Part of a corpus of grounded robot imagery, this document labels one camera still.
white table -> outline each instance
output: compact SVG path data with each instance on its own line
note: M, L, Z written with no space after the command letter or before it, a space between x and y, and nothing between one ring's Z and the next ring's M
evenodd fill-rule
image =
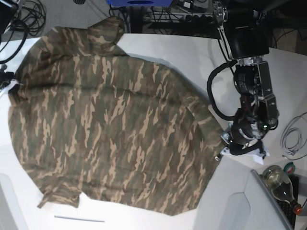
M26 54L28 48L35 39L28 40L23 51L9 64L11 71L16 71L20 61ZM219 46L215 40L206 38L153 35L153 34L125 34L118 44L123 50L134 57L140 57L149 61L160 62L173 67L193 82L200 91L206 95L206 82L210 72L220 64L224 63ZM0 59L8 54L0 54ZM266 159L266 165L283 161L279 150L279 135L290 119L298 113L298 108L306 97L305 88L307 86L307 57L272 49L271 53L265 57L269 62L273 91L277 98L277 106L280 111L280 125L274 132L270 132L264 142L269 147L270 158ZM229 70L220 73L213 84L213 94L222 112L232 115L240 106L239 94L233 85L233 77ZM127 207L119 204L112 204L102 201L92 201L85 195L81 196L80 207L75 209L70 206L46 204L43 209L36 208L42 198L42 194L33 184L31 179L19 165L17 158L10 145L10 136L7 125L7 110L9 102L7 98L0 100L0 173L8 175L12 181L19 205L24 218L31 230L44 229L82 229L80 222L64 221L54 219L54 213L89 219L105 220L103 229L128 229L128 230L200 230L217 229L220 221L221 210L210 210L208 200L218 199L223 206L227 200L227 192L223 197L214 197L220 191L219 182L214 175L206 191L210 195L203 197L198 210L193 210L176 217L169 217L151 211ZM228 175L226 179L232 183L226 186L226 190L236 191L240 189L242 183L247 179L250 168L261 166L255 164L251 157L231 157L235 159L222 161L217 171L227 173L227 169L239 167L241 176ZM304 169L305 159L300 161L300 168ZM212 212L212 216L203 215ZM93 224L91 229L102 229L100 224Z

camouflage shirt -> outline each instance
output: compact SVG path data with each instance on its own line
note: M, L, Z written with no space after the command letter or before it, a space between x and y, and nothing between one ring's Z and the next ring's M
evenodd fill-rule
M223 145L207 102L176 71L117 46L123 21L54 28L10 93L20 164L46 202L79 194L176 215L195 209Z

black cable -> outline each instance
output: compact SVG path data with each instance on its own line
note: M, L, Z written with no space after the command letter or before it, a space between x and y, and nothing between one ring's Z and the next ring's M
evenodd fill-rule
M11 41L13 35L14 35L15 30L12 30L11 36L8 39L8 41L6 42L6 44L4 45L4 47L0 50L0 53L5 49L5 47L9 44L9 42Z
M208 92L210 103L212 104L212 108L220 118L226 121L233 121L235 119L235 116L226 116L218 109L215 103L213 93L212 93L212 82L218 73L220 73L226 68L232 68L236 63L237 63L237 60L232 60L230 62L226 62L220 65L219 67L217 67L215 70L211 72L211 74L209 75L208 81L207 81L207 92Z
M272 12L267 12L267 13L261 13L261 17L260 17L260 21L261 21L261 18L264 18L264 21L265 21L265 25L267 26L268 30L270 30L270 33L272 35L272 37L270 37L270 47L274 48L273 46L273 42L276 43L276 37L275 37L275 34L274 34L274 30L273 30L273 27L272 25L269 23L268 21L268 17L271 18L272 17Z
M46 25L46 10L40 0L27 0L17 15L17 19L27 25L28 33L36 37L40 35ZM20 24L14 27L15 31L23 32Z
M168 21L169 21L170 23L174 24L174 20L173 20L172 17L171 17L170 8L167 8L167 9L166 9L166 13L168 14L168 18L169 18ZM174 33L173 29L171 29L170 31L171 31L170 33L167 32L168 35L172 35L172 34Z
M163 13L164 13L164 9L162 8L162 11L161 11L161 14L160 14L160 18L158 19L158 22L161 20Z
M173 15L175 18L177 18L178 19L178 21L180 21L181 19L180 18L178 18L176 15L174 15L171 11L168 11L167 12L168 14L171 14L171 15Z
M297 30L297 29L293 29L293 30L290 30L290 31L288 31L288 32L286 32L286 33L284 33L283 35L281 35L278 39L277 39L277 41L276 41L276 43L275 43L275 45L273 46L273 47L277 47L277 43L278 43L278 41L283 37L283 36L285 36L285 35L287 35L287 34L289 34L289 33L291 33L291 32L293 32L293 31L295 31L295 30Z
M274 41L275 41L275 44L276 44L276 49L277 49L277 40L276 40L276 37L275 37L275 34L273 32L273 29L272 29L272 35L273 35L273 38L274 38Z
M152 12L153 12L153 19L154 19L154 22L156 23L157 22L157 20L156 20L156 18L155 18L155 12L157 12L157 11L154 11L154 7L152 6L151 7L151 10L152 10Z
M229 58L229 53L228 53L228 49L227 49L227 44L226 44L226 42L225 42L225 38L224 38L222 32L220 32L220 37L222 38L223 43L225 44L226 52L227 52L227 55L228 55L228 58ZM221 49L221 52L222 52L222 54L223 54L223 56L224 56L225 61L226 61L226 62L229 62L229 59L230 59L230 58L227 59L227 57L226 57L226 55L225 55L225 52L224 52L224 50L223 50L223 48L222 48L222 45L221 45L220 40L218 39L217 41L218 41L218 43L219 43L219 47L220 47L220 49ZM235 73L234 73L234 71L233 71L232 68L230 68L230 71L232 72L232 75L234 76Z
M5 64L8 61L12 60L18 54L18 52L21 50L21 48L23 47L23 45L24 45L24 43L25 43L25 41L27 39L27 36L28 36L27 25L23 21L21 21L19 19L16 19L15 21L13 21L12 26L18 26L18 25L21 25L24 28L23 39L22 39L21 43L19 44L18 48L16 49L16 51L9 58L7 58L7 59L5 59L3 61L0 61L0 65Z
M300 30L297 30L297 31L298 31L298 33L299 33L299 36L300 36L302 42L304 42L305 40L307 40L307 37L303 38L303 36L302 36Z
M109 16L116 16L114 11L119 11L119 13L121 13L123 20L125 22L126 28L127 28L127 33L130 33L130 25L128 22L128 11L126 7L112 7L112 5L109 5Z

floor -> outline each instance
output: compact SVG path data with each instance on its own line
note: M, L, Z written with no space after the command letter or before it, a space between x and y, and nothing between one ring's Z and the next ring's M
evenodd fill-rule
M84 5L77 5L73 0L41 0L47 9L47 23L42 32L45 34L54 26L87 28L109 16L109 5L106 0L86 0ZM278 39L284 33L283 29L274 31ZM307 37L307 31L301 31ZM22 34L15 34L14 40L21 39ZM278 41L278 49L307 55L307 41L301 41L297 31L283 36Z

blue object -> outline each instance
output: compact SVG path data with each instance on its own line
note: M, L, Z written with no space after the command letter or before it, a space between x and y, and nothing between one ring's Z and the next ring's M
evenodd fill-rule
M173 0L107 0L114 7L120 6L169 6Z

